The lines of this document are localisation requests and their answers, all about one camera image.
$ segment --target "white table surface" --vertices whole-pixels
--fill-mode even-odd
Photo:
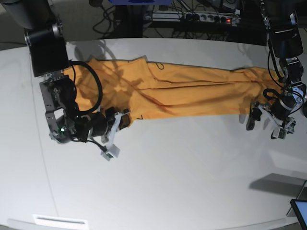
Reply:
[[[268,55],[261,46],[181,39],[67,48],[69,58],[79,60],[146,56],[221,69],[265,68]],[[90,143],[50,140],[41,79],[30,75],[28,55],[26,48],[0,52],[0,100],[8,111],[1,114],[0,185],[7,193],[0,194],[0,224],[7,218],[33,222],[32,214],[86,219],[93,230],[266,230],[296,222],[285,218],[291,196],[250,186],[271,173],[307,178],[307,122],[300,113],[286,140],[271,140],[271,127],[263,130],[263,124],[247,132],[237,115],[136,121],[117,133],[120,156],[107,162]],[[306,55],[300,60],[307,66]]]

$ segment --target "gray floor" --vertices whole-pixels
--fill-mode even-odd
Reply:
[[[100,8],[93,8],[88,0],[53,0],[54,11],[59,14],[64,25],[64,36],[66,41],[95,40],[101,37],[92,30],[92,26],[103,18],[103,12]],[[196,0],[185,1],[190,7],[196,6]],[[104,6],[107,8],[111,4],[104,0]],[[101,24],[98,29],[106,31],[107,21]],[[19,45],[1,44],[1,42],[22,42],[24,43],[23,28],[18,26],[15,21],[0,5],[0,50],[18,47]],[[163,37],[171,37],[172,30],[158,29]],[[154,29],[148,29],[144,32],[147,37],[160,37]],[[303,44],[307,47],[307,32],[301,30]]]

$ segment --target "orange garment sleeve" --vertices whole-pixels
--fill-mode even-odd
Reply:
[[[250,102],[265,102],[266,88],[279,91],[266,69],[235,71],[135,61],[97,61],[89,65],[103,87],[104,109],[131,111],[135,119],[180,116],[247,114]],[[83,67],[76,66],[77,99],[80,110],[97,100],[97,85]],[[65,70],[73,79],[72,69]]]

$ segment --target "screen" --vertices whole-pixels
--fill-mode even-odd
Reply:
[[[296,201],[295,204],[301,213],[304,222],[307,223],[307,202]]]

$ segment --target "orange fabric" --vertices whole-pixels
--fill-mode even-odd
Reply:
[[[135,61],[89,62],[103,87],[104,109],[129,108],[131,119],[249,113],[250,101],[265,102],[266,88],[279,90],[266,69],[235,71]],[[80,110],[97,100],[97,86],[83,67],[75,67]],[[65,70],[73,78],[72,69]]]

